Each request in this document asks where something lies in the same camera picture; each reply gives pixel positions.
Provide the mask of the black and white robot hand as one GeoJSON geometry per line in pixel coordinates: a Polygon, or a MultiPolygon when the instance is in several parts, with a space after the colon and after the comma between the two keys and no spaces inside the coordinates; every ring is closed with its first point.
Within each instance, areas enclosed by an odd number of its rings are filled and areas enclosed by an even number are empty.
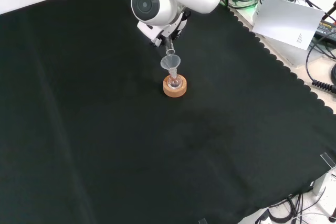
{"type": "Polygon", "coordinates": [[[184,10],[176,21],[163,26],[152,26],[139,21],[137,28],[150,40],[151,44],[159,47],[164,44],[165,39],[176,40],[179,38],[190,15],[190,10],[184,10]]]}

